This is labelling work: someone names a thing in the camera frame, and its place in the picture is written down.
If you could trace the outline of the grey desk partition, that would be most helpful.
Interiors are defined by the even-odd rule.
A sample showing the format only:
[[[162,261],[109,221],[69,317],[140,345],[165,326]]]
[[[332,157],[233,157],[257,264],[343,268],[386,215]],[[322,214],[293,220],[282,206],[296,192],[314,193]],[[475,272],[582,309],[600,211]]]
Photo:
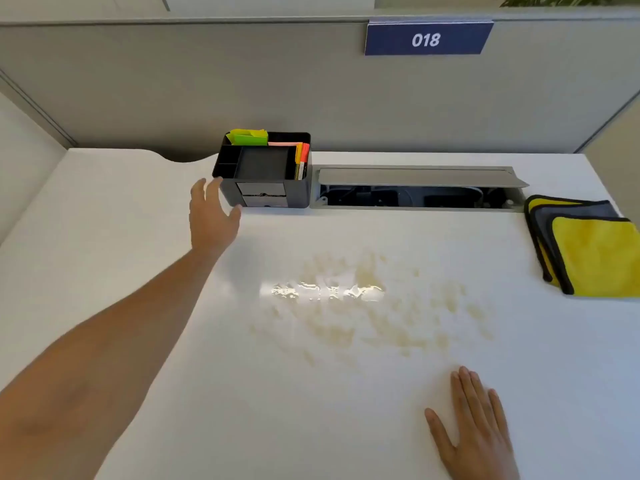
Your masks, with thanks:
[[[365,56],[375,22],[492,21],[480,55]],[[640,8],[0,21],[2,91],[67,148],[193,161],[234,128],[317,151],[573,153],[640,95]]]

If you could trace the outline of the yellowish liquid spill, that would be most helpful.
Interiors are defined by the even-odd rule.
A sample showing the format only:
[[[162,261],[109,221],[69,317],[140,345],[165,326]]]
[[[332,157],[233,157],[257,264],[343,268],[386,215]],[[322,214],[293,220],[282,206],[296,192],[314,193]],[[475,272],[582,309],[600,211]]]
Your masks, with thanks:
[[[264,279],[249,332],[311,367],[492,344],[493,306],[470,286],[365,250],[318,253]]]

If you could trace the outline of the green sticky notes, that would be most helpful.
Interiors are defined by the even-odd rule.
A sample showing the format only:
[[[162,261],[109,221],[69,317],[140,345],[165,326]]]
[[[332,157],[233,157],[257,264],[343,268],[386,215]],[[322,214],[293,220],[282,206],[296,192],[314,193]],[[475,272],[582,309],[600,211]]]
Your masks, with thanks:
[[[236,128],[226,133],[226,138],[235,146],[267,146],[269,144],[268,132],[264,129]]]

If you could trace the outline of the person's left hand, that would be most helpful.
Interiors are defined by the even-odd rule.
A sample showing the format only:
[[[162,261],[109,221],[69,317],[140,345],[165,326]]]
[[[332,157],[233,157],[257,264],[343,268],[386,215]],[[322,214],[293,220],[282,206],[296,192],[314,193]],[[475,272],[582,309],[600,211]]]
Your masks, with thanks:
[[[217,260],[236,239],[239,226],[229,225],[230,213],[220,202],[221,177],[208,182],[201,178],[192,186],[189,202],[189,229],[194,252]]]

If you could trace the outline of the person's left forearm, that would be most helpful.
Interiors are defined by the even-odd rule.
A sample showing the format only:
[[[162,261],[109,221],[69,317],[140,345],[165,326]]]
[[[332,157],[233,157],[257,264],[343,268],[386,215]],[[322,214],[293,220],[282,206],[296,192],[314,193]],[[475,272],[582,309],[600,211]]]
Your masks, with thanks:
[[[78,324],[0,391],[0,480],[93,480],[171,354],[220,246]]]

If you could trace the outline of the black desk organizer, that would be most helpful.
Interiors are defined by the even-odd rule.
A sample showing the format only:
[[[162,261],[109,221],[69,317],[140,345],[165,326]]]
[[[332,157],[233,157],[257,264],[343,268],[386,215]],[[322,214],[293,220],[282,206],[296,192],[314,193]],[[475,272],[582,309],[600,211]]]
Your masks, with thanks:
[[[269,141],[310,144],[307,174],[293,180],[295,146],[235,146],[223,137],[212,177],[232,207],[304,209],[312,186],[311,135],[308,132],[267,131]]]

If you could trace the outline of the blue desk number sign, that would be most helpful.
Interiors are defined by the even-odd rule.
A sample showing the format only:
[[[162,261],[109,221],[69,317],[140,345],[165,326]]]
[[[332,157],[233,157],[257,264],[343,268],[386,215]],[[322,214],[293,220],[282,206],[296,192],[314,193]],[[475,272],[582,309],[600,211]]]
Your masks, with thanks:
[[[493,27],[492,21],[372,22],[364,55],[480,55]]]

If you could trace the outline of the person's right hand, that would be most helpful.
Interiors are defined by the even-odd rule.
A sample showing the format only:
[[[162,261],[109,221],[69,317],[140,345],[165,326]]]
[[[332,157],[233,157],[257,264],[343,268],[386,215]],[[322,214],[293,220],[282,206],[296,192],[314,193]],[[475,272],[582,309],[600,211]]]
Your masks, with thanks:
[[[436,447],[452,480],[520,480],[508,421],[498,393],[486,389],[493,409],[493,429],[480,430],[469,406],[470,377],[461,366],[450,377],[451,397],[459,431],[455,447]]]

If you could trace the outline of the yellow and grey microfibre cloth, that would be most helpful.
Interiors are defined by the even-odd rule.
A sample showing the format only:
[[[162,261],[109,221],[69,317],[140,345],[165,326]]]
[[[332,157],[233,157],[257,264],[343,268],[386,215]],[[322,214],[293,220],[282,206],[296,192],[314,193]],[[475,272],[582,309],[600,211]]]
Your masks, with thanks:
[[[640,299],[640,231],[612,202],[535,194],[524,217],[544,281],[568,296]]]

